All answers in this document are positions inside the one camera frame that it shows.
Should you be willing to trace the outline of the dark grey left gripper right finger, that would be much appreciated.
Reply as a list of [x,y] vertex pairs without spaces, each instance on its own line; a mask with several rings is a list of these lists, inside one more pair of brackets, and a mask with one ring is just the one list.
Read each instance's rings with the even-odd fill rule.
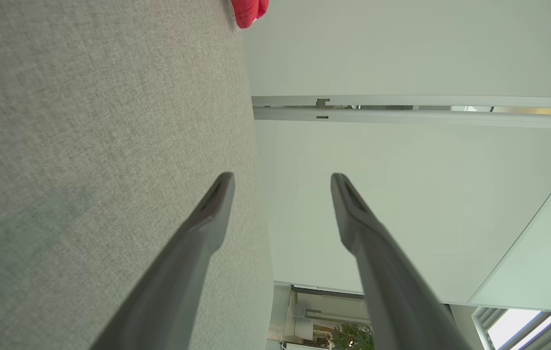
[[447,308],[350,179],[331,175],[340,240],[355,257],[377,350],[467,350]]

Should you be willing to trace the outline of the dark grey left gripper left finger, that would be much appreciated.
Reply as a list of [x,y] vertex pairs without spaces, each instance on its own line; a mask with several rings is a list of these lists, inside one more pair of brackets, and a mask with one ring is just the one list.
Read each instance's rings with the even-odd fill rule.
[[186,350],[213,254],[226,236],[234,175],[221,173],[91,348]]

